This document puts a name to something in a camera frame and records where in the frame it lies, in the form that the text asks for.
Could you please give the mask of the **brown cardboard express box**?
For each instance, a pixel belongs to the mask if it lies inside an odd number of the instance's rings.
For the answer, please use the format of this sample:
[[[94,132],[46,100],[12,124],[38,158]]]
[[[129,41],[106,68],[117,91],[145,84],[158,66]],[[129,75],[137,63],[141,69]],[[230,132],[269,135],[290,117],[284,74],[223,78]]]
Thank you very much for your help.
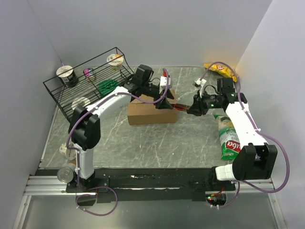
[[[178,110],[156,109],[154,104],[134,99],[127,106],[127,119],[130,125],[170,124],[178,120]]]

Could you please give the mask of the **green lidded jar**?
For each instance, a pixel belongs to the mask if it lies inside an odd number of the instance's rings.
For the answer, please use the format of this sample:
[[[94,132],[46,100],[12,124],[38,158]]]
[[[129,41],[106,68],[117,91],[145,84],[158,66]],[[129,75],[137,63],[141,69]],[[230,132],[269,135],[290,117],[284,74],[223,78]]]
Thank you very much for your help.
[[[116,80],[105,80],[98,84],[98,91],[101,97],[105,97],[110,94],[119,85]]]

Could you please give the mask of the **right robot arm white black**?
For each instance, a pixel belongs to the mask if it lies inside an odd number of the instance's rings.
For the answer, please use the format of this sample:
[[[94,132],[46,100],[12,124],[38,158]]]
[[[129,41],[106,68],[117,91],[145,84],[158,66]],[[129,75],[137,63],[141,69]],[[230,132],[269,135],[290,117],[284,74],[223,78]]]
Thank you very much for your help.
[[[197,79],[194,86],[199,90],[187,113],[195,116],[207,114],[209,109],[222,108],[231,119],[240,142],[241,151],[232,164],[218,166],[208,178],[209,187],[219,190],[227,180],[269,179],[277,157],[277,148],[258,134],[251,119],[245,96],[234,88],[231,78],[217,80],[216,94],[208,94],[205,79]]]

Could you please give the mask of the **small purple yogurt cup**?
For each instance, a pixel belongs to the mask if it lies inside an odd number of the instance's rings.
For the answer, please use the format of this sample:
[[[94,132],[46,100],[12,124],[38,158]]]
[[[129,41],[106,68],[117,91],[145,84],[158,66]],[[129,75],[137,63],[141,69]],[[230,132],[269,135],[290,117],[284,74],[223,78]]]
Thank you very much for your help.
[[[84,74],[86,79],[90,79],[90,80],[94,80],[95,79],[93,68],[85,68],[83,70],[83,74]]]

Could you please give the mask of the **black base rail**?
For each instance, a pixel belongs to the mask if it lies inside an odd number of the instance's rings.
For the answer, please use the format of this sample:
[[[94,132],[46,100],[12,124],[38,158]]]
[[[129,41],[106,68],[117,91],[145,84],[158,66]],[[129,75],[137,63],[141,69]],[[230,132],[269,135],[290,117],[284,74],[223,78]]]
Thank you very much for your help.
[[[75,194],[97,203],[118,201],[205,201],[207,192],[234,191],[229,181],[219,181],[215,168],[100,168],[88,181],[77,185],[76,176],[66,185]]]

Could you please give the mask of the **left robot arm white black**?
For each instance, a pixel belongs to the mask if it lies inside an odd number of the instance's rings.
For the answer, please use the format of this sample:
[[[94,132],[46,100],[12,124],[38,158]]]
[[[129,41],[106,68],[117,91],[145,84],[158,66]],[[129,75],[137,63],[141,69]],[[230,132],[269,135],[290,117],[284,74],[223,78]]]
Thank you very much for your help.
[[[171,78],[166,69],[158,86],[151,84],[153,70],[141,64],[135,74],[112,92],[88,107],[77,106],[73,112],[68,130],[66,147],[76,152],[76,182],[84,192],[95,189],[95,171],[93,168],[93,152],[101,138],[101,123],[117,109],[132,100],[153,104],[157,109],[170,109],[172,105]]]

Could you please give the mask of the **yogurt cup peach label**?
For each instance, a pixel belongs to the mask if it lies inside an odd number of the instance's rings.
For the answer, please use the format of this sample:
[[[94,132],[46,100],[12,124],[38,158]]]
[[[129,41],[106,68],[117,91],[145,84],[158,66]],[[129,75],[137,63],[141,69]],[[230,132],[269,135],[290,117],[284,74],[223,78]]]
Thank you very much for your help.
[[[122,68],[123,62],[124,62],[124,57],[123,55],[120,54],[111,54],[107,57],[107,63],[114,71],[120,70]]]

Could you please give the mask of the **orange labelled tin can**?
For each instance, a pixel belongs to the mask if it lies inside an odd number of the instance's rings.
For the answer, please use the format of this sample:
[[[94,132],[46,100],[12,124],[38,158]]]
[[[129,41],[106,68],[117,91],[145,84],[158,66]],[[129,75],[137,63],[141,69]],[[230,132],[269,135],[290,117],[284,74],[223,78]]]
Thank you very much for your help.
[[[76,160],[68,161],[57,172],[57,178],[62,183],[70,183],[74,178]]]

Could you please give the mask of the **dark labelled yogurt cup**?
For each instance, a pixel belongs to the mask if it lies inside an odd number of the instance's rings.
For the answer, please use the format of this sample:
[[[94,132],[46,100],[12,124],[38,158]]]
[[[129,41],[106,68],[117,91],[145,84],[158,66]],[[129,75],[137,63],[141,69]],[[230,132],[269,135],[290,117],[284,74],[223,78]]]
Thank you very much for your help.
[[[74,69],[69,65],[64,65],[56,71],[56,75],[64,82],[67,88],[72,88],[79,82]]]

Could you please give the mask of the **red black utility knife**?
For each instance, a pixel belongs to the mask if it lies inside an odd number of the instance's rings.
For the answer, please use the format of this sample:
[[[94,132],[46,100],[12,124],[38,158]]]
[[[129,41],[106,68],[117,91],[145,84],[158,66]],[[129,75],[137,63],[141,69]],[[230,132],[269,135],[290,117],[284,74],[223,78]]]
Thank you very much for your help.
[[[183,112],[187,112],[188,109],[190,108],[188,105],[185,104],[174,104],[173,106],[178,111],[183,111]]]

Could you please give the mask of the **yellow lays chips bag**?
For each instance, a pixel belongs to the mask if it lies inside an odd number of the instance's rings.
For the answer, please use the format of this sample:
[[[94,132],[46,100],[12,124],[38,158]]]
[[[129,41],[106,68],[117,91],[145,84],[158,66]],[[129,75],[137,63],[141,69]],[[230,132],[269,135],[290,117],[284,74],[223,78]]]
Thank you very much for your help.
[[[213,64],[210,68],[210,71],[217,72],[225,78],[232,78],[234,82],[237,82],[237,77],[235,74],[228,68],[220,64]]]

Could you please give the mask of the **green cassava chips bag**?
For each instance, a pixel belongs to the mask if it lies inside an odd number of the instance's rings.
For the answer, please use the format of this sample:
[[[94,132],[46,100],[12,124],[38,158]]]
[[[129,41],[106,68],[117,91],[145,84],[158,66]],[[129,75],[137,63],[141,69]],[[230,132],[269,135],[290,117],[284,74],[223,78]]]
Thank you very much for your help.
[[[224,115],[213,115],[218,123],[222,160],[234,160],[241,151],[241,145],[231,119]]]

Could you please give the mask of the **white chobani yogurt cup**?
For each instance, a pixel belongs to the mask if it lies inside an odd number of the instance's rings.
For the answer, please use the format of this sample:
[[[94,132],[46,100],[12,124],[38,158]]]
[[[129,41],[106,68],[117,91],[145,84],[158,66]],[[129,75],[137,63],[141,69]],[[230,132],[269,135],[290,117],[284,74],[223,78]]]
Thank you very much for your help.
[[[67,160],[72,161],[76,158],[76,151],[74,149],[68,149],[66,143],[60,146],[59,153],[63,155]]]

